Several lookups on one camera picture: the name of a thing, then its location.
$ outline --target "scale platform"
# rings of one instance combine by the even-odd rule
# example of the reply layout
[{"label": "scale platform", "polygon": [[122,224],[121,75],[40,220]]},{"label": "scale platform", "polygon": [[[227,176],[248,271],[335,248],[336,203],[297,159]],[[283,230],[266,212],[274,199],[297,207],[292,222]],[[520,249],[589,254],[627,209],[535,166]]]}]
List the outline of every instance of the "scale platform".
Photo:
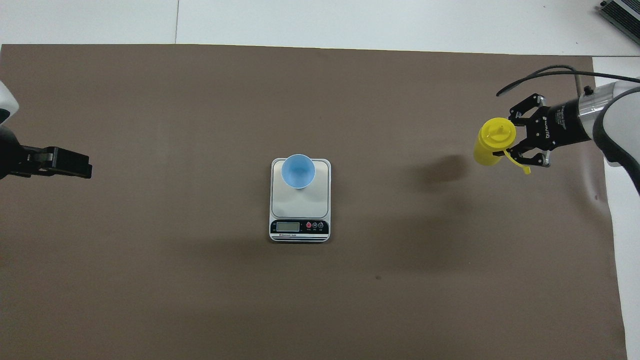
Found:
[{"label": "scale platform", "polygon": [[314,180],[304,189],[294,189],[282,179],[285,158],[271,163],[269,237],[287,243],[321,243],[331,235],[331,163],[311,159]]}]

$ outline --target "white tile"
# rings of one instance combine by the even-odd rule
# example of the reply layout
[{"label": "white tile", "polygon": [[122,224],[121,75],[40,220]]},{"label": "white tile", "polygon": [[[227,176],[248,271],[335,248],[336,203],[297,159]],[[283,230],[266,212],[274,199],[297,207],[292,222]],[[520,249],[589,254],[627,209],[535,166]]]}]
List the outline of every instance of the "white tile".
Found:
[{"label": "white tile", "polygon": [[640,55],[595,0],[180,0],[179,44]]},{"label": "white tile", "polygon": [[[640,76],[640,58],[593,58],[597,72]],[[596,78],[596,85],[610,83]],[[635,134],[640,141],[640,134]],[[640,359],[640,197],[627,172],[622,167],[605,164],[609,209],[613,218],[614,246],[618,288],[625,322],[627,356]]]},{"label": "white tile", "polygon": [[178,0],[1,0],[0,44],[171,44]]}]

